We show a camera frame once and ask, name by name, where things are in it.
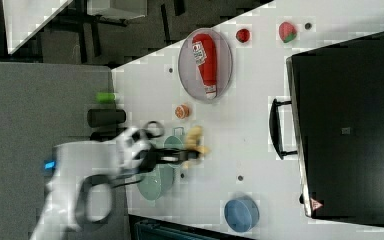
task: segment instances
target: toy fruit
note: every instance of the toy fruit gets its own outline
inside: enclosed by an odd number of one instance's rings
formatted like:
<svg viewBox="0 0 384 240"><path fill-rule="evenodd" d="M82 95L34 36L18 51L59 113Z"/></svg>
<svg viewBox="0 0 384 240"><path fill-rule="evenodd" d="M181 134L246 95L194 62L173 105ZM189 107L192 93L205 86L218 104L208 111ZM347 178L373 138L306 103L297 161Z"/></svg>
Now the toy fruit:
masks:
<svg viewBox="0 0 384 240"><path fill-rule="evenodd" d="M297 37L297 30L289 22L283 22L279 27L279 36L284 43L288 43Z"/></svg>
<svg viewBox="0 0 384 240"><path fill-rule="evenodd" d="M236 33L236 39L241 43L245 43L248 42L250 35L248 29L241 29Z"/></svg>
<svg viewBox="0 0 384 240"><path fill-rule="evenodd" d="M198 144L200 144L201 137L202 137L201 126L194 126L186 134L185 149L198 151L199 157L198 159L184 162L182 165L183 169L188 169L192 166L199 165L200 163L202 163L202 157L204 157L210 152L210 149L208 147L202 146L202 145L198 146Z"/></svg>
<svg viewBox="0 0 384 240"><path fill-rule="evenodd" d="M184 119L189 117L189 108L185 104L182 104L176 107L176 111L174 113L179 119Z"/></svg>

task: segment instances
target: small bowl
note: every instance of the small bowl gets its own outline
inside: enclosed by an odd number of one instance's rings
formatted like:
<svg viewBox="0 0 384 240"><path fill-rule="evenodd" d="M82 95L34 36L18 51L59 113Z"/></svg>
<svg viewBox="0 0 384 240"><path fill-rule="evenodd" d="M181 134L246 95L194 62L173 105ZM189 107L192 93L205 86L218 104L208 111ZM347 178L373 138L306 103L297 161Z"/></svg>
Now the small bowl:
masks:
<svg viewBox="0 0 384 240"><path fill-rule="evenodd" d="M260 219L258 207L255 202L247 197L239 197L230 200L224 207L224 217L235 232L247 232L251 230Z"/></svg>

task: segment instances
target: cable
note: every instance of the cable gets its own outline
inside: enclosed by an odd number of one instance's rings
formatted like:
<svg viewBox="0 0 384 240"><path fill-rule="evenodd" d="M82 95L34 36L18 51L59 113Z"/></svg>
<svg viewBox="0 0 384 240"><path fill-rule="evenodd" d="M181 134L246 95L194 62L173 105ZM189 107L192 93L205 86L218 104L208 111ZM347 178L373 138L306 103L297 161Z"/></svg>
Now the cable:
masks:
<svg viewBox="0 0 384 240"><path fill-rule="evenodd" d="M144 176L141 176L141 178L137 181L133 181L133 182L128 182L128 183L120 183L120 184L117 184L117 185L114 185L112 186L112 188L118 188L118 187L122 187L122 186L126 186L126 185L130 185L130 184L135 184L135 183L140 183L143 181L143 179L145 179Z"/></svg>

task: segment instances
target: warning label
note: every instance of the warning label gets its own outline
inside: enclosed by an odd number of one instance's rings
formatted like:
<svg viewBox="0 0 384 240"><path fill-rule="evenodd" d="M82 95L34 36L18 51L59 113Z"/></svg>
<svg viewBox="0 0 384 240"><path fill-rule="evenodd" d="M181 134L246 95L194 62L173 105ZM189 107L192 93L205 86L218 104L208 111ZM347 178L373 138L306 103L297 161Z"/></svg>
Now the warning label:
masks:
<svg viewBox="0 0 384 240"><path fill-rule="evenodd" d="M205 63L205 59L207 55L205 54L205 50L202 46L202 42L196 42L192 45L193 48L193 56L195 57L196 65L201 65Z"/></svg>
<svg viewBox="0 0 384 240"><path fill-rule="evenodd" d="M311 201L311 206L312 206L312 209L313 211L316 211L317 209L323 207L323 204L319 203L318 201L310 198L310 201Z"/></svg>

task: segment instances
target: small red object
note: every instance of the small red object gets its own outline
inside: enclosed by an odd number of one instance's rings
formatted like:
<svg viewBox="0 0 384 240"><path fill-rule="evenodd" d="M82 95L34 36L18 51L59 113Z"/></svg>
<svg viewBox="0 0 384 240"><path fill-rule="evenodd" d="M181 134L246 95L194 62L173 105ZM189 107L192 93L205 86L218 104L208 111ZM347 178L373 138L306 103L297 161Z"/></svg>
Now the small red object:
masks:
<svg viewBox="0 0 384 240"><path fill-rule="evenodd" d="M236 39L241 43L248 42L250 36L251 33L248 29L241 29L236 33Z"/></svg>
<svg viewBox="0 0 384 240"><path fill-rule="evenodd" d="M279 36L284 43L287 43L296 38L297 30L292 24L288 22L283 22L282 24L280 24L279 27Z"/></svg>

